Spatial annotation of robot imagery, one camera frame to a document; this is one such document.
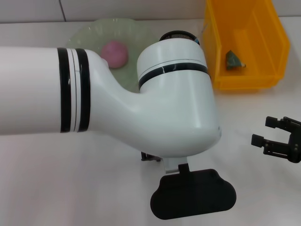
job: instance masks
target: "green plate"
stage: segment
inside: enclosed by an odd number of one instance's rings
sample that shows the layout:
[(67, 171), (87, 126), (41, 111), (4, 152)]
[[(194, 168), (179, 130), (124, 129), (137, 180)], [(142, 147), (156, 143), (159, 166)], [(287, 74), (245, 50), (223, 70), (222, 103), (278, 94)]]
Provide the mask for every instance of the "green plate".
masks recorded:
[(100, 54), (102, 47), (111, 40), (126, 44), (128, 63), (110, 69), (118, 83), (131, 92), (139, 92), (137, 59), (142, 51), (158, 41), (141, 22), (131, 19), (101, 19), (82, 28), (67, 43), (67, 48), (84, 48)]

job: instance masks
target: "wall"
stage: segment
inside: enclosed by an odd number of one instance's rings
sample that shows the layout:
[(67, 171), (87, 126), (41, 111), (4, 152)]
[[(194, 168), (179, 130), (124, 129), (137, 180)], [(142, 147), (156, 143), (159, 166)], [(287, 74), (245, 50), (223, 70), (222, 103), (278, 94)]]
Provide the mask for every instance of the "wall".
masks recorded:
[[(2, 0), (0, 23), (203, 18), (206, 0)], [(301, 16), (301, 0), (273, 0), (280, 16)]]

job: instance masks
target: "black stripe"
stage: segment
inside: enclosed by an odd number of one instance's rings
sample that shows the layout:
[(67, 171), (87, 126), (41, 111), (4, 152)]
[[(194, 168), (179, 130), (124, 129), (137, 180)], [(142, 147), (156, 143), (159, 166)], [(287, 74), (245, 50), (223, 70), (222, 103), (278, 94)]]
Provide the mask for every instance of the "black stripe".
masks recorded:
[(68, 52), (57, 48), (61, 81), (61, 133), (70, 132), (71, 126), (71, 84)]
[(200, 71), (208, 74), (208, 69), (204, 65), (200, 65), (196, 63), (178, 63), (178, 64), (166, 65), (146, 73), (139, 80), (139, 89), (148, 80), (155, 78), (158, 75), (169, 73), (169, 72), (182, 71), (182, 70), (194, 70), (194, 71)]
[(76, 49), (79, 58), (79, 72), (80, 72), (80, 123), (78, 132), (84, 132), (89, 127), (90, 122), (90, 72), (89, 61), (87, 53), (84, 49)]

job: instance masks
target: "dark green object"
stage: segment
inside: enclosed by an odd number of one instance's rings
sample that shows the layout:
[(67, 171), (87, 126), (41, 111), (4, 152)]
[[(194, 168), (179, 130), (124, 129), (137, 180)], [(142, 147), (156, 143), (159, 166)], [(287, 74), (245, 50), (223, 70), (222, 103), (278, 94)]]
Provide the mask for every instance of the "dark green object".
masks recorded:
[(226, 61), (227, 61), (227, 70), (231, 70), (237, 67), (246, 67), (244, 63), (240, 61), (240, 59), (230, 50), (226, 54)]

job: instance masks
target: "white table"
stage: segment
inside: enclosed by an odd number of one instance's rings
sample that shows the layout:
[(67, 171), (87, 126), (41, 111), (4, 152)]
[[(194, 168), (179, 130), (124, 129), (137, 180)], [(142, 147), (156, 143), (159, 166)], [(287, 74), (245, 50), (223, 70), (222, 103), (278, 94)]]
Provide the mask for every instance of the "white table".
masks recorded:
[[(150, 198), (163, 163), (93, 133), (0, 137), (0, 225), (3, 226), (299, 226), (301, 164), (262, 154), (253, 133), (287, 142), (289, 133), (264, 127), (266, 116), (301, 120), (301, 17), (281, 19), (291, 40), (285, 78), (252, 94), (216, 93), (223, 135), (212, 149), (188, 159), (191, 170), (215, 169), (236, 189), (226, 212), (163, 221)], [(145, 21), (160, 37), (201, 20)], [(59, 47), (87, 22), (0, 24), (0, 45)]]

